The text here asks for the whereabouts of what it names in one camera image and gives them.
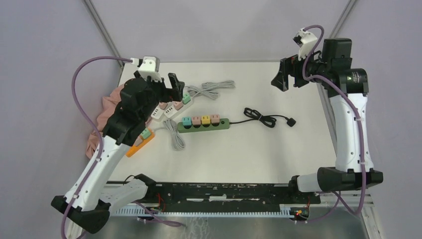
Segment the teal usb charger plug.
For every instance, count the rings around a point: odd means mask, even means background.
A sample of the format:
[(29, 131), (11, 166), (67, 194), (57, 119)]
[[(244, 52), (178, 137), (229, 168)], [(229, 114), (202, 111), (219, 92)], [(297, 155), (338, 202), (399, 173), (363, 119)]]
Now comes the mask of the teal usb charger plug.
[(182, 118), (182, 125), (184, 128), (190, 128), (193, 123), (192, 123), (192, 118), (191, 117), (183, 117)]

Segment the pink charger plug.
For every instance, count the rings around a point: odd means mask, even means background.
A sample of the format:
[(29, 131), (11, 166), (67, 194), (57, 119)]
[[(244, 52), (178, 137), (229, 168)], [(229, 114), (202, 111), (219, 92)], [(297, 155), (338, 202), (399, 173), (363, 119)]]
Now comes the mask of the pink charger plug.
[(191, 117), (191, 121), (192, 121), (192, 125), (193, 126), (199, 126), (199, 125), (202, 124), (202, 121), (201, 121), (201, 117), (200, 116)]

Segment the green power strip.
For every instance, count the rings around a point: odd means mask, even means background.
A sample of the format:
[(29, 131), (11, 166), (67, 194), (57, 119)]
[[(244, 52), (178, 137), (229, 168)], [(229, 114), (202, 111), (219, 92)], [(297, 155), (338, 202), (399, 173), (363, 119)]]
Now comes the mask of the green power strip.
[(177, 123), (177, 131), (179, 133), (193, 133), (193, 132), (205, 132), (205, 131), (215, 131), (215, 130), (226, 130), (230, 128), (229, 120), (227, 118), (220, 119), (219, 124), (209, 124), (209, 125), (199, 125), (191, 126), (190, 128), (184, 128), (182, 121)]

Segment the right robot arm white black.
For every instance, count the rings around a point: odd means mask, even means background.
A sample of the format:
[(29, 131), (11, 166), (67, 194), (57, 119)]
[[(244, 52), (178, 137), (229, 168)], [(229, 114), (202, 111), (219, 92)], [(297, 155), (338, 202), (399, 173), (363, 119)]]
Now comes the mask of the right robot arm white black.
[(321, 75), (330, 82), (316, 79), (327, 91), (335, 117), (336, 162), (334, 167), (321, 167), (314, 174), (294, 176), (295, 184), (287, 190), (293, 203), (302, 202), (308, 192), (353, 191), (369, 188), (384, 181), (382, 172), (374, 169), (367, 143), (366, 116), (368, 76), (364, 69), (351, 67), (352, 41), (349, 38), (328, 38), (323, 41), (321, 56), (313, 53), (308, 62), (304, 56), (283, 58), (271, 85), (288, 90), (288, 78), (294, 87), (308, 81), (306, 76)]

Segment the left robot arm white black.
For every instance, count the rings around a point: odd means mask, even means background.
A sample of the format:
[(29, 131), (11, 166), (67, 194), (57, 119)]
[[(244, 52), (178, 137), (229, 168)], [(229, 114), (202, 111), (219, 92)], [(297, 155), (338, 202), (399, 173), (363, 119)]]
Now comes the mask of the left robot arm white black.
[(159, 103), (183, 99), (185, 83), (174, 73), (168, 77), (171, 88), (165, 86), (163, 78), (151, 73), (136, 73), (135, 78), (125, 82), (120, 91), (121, 101), (107, 120), (88, 165), (65, 195), (53, 198), (52, 207), (84, 231), (95, 234), (105, 226), (111, 213), (136, 200), (149, 203), (156, 198), (156, 188), (138, 176), (111, 192), (103, 189), (120, 160), (146, 129), (146, 121)]

